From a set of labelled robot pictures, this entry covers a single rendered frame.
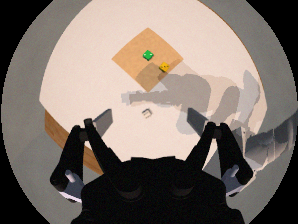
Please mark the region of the yellow die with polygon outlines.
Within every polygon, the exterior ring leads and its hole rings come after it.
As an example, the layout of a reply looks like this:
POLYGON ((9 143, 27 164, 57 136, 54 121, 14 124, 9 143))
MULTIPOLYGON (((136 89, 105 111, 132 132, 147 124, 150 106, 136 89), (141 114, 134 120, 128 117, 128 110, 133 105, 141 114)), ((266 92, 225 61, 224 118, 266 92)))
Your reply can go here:
POLYGON ((159 67, 159 69, 162 71, 162 72, 166 72, 168 69, 169 69, 169 65, 168 64, 166 64, 165 62, 163 62, 161 65, 160 65, 160 67, 159 67))

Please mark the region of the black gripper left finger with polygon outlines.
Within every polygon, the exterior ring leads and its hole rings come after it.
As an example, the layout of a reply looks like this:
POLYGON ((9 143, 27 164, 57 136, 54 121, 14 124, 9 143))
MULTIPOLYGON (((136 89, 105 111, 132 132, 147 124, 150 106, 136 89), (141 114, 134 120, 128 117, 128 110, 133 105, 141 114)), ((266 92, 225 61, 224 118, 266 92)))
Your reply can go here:
POLYGON ((127 199, 138 197, 142 191, 139 177, 102 140, 113 123, 112 109, 105 110, 93 121, 92 118, 83 121, 85 128, 80 125, 72 128, 50 183, 70 202, 82 203, 84 145, 85 141, 89 141, 101 170, 106 173, 117 192, 127 199))

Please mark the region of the grey die with black pips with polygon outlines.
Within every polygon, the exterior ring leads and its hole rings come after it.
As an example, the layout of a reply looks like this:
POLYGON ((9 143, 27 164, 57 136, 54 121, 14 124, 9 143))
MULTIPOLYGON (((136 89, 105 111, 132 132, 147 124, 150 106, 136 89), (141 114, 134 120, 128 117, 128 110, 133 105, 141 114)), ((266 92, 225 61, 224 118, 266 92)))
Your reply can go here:
POLYGON ((152 114, 150 113, 148 108, 142 112, 142 115, 145 118, 145 120, 147 120, 148 118, 150 118, 152 116, 152 114))

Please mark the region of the orange mat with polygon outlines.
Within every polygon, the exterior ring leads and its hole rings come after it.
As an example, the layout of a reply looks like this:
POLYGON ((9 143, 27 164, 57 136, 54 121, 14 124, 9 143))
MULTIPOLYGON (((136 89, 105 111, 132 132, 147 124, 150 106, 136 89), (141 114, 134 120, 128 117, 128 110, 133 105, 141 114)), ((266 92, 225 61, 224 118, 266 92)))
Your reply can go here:
POLYGON ((129 41, 112 60, 149 92, 183 58, 163 38, 150 28, 146 28, 129 41), (143 58, 143 54, 147 50, 153 53, 153 57, 149 61, 143 58), (165 73, 159 69, 162 62, 170 66, 165 73))

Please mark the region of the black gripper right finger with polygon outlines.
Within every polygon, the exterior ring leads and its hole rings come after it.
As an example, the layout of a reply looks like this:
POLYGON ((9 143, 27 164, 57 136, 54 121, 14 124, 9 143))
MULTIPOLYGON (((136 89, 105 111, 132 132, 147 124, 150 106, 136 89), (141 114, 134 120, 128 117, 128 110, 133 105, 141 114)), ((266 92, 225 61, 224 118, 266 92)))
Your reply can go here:
POLYGON ((216 123, 210 122, 193 108, 188 108, 187 122, 200 139, 184 163, 173 174, 169 190, 176 196, 190 193, 201 174, 212 139, 216 139, 221 180, 226 186, 226 197, 234 197, 253 177, 253 170, 244 159, 229 126, 226 123, 216 126, 216 123))

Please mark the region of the green die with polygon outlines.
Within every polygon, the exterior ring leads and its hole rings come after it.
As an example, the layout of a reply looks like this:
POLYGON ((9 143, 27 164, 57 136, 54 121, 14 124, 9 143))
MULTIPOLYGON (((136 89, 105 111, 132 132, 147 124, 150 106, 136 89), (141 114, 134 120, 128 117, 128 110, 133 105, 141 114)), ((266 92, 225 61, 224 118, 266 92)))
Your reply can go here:
POLYGON ((145 58, 147 61, 149 61, 152 57, 153 57, 153 53, 151 53, 149 50, 147 50, 147 51, 143 54, 143 58, 145 58))

